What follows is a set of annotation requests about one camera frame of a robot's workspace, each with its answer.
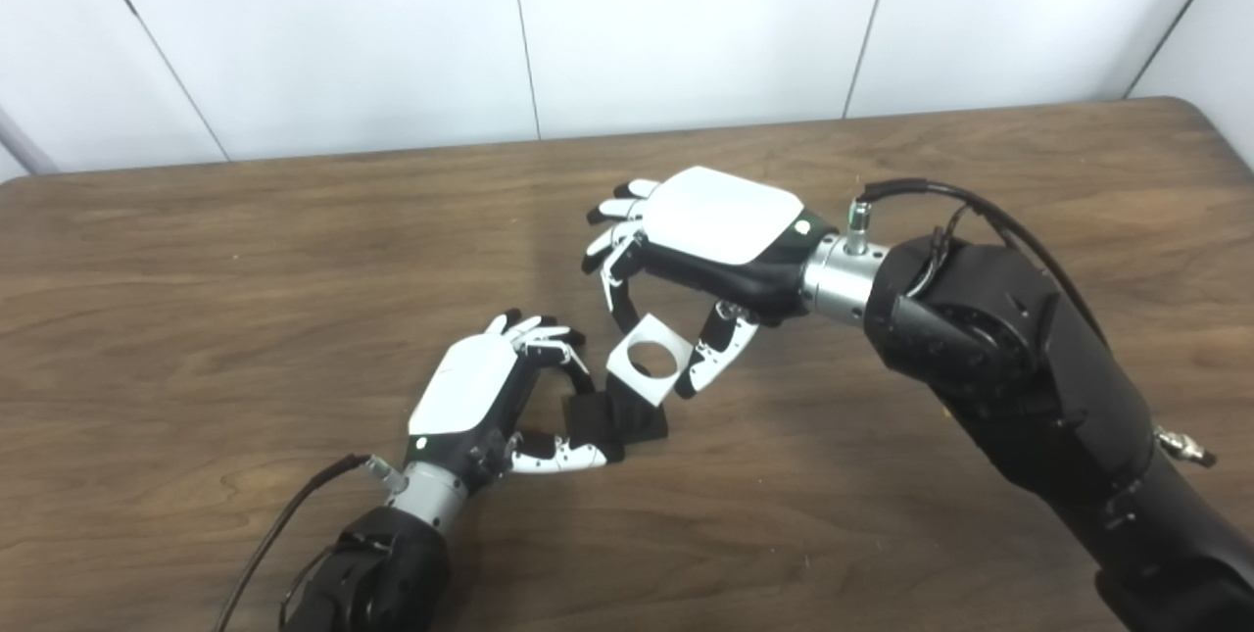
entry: robotic arm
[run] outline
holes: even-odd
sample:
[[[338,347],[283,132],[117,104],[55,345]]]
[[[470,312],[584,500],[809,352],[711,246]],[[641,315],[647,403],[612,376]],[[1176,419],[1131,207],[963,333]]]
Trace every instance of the robotic arm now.
[[[948,194],[963,207],[932,236],[868,242],[874,202]],[[588,213],[614,221],[588,248],[624,330],[640,271],[716,303],[676,391],[692,396],[744,351],[757,325],[818,313],[860,329],[884,365],[918,379],[1011,483],[1047,503],[1099,566],[1097,591],[1132,632],[1254,629],[1254,545],[1166,456],[1215,459],[1152,424],[1062,267],[1008,213],[954,186],[869,186],[848,234],[796,196],[690,168],[631,182]],[[954,238],[962,213],[1006,245]],[[1047,273],[1030,261],[1030,248]]]

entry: metal fitting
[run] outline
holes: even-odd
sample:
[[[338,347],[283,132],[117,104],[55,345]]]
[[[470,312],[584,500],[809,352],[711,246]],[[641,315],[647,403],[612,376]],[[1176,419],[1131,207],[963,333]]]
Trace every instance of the metal fitting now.
[[[1193,440],[1188,434],[1178,434],[1167,431],[1165,428],[1155,426],[1154,436],[1159,443],[1159,448],[1164,449],[1174,459],[1183,459],[1183,461],[1195,463],[1204,468],[1210,468],[1219,461],[1215,454],[1201,448],[1201,444]]]
[[[860,256],[867,253],[867,231],[870,229],[870,204],[853,202],[849,204],[849,233],[845,240],[845,253]]]

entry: robot fingertip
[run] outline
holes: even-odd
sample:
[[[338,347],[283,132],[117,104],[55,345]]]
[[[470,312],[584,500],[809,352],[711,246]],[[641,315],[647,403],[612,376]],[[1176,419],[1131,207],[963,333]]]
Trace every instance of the robot fingertip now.
[[[584,275],[592,275],[593,271],[597,271],[597,267],[601,266],[601,262],[606,261],[606,256],[608,256],[608,252],[583,256],[583,262],[579,262],[579,270],[582,270]]]

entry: robot finger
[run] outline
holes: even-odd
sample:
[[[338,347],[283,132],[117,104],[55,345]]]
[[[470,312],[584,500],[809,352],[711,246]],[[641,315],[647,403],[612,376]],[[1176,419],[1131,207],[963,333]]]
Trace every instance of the robot finger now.
[[[530,319],[519,321],[518,324],[510,325],[509,330],[504,332],[504,337],[509,342],[518,342],[518,340],[524,335],[539,329],[544,321],[544,316],[530,316]]]
[[[633,236],[643,229],[645,224],[640,221],[618,222],[617,226],[597,236],[597,240],[592,240],[588,248],[583,251],[583,262],[579,270],[584,275],[592,275],[609,257],[609,252],[613,252],[616,245],[626,243],[627,240],[633,238]]]
[[[607,463],[608,458],[596,445],[572,448],[571,439],[564,436],[523,434],[514,450],[513,471],[539,475],[601,468]]]
[[[643,267],[640,243],[640,240],[631,240],[618,245],[601,266],[601,287],[606,292],[606,306],[609,307],[609,315],[623,334],[640,324],[640,311],[636,311],[627,286],[627,280]]]
[[[614,186],[614,198],[616,199],[646,199],[648,196],[653,194],[653,189],[661,186],[661,182],[653,182],[650,179],[636,179],[632,182],[626,182],[626,184]]]
[[[566,336],[569,336],[569,334],[572,334],[572,330],[567,327],[567,325],[540,324],[537,325],[537,327],[529,329],[523,334],[517,334],[517,336],[514,336],[512,342],[517,350],[517,347],[525,345],[525,342],[548,341],[548,339],[564,339]]]
[[[515,324],[519,319],[522,319],[522,316],[523,311],[510,307],[498,315],[497,319],[493,319],[492,324],[488,325],[488,329],[484,330],[484,334],[504,334],[505,329]]]
[[[537,365],[537,367],[561,367],[567,374],[567,377],[571,379],[571,385],[574,387],[576,394],[583,395],[597,391],[596,385],[592,382],[592,375],[588,372],[588,366],[583,365],[579,355],[574,352],[574,347],[571,347],[569,342],[545,341],[545,339],[528,342],[527,359]]]
[[[675,384],[675,394],[687,400],[714,382],[744,352],[757,327],[757,321],[742,307],[716,302],[701,327],[687,367]]]
[[[604,199],[588,212],[588,226],[604,221],[640,221],[645,216],[646,199]]]

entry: white back plate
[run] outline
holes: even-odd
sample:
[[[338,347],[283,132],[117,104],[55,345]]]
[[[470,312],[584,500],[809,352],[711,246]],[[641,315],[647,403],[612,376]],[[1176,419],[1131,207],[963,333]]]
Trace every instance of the white back plate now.
[[[702,260],[745,265],[779,238],[803,207],[795,194],[774,186],[686,168],[648,196],[645,236]]]
[[[409,434],[456,434],[474,428],[497,401],[515,362],[518,354],[502,336],[479,334],[453,342],[409,418]]]

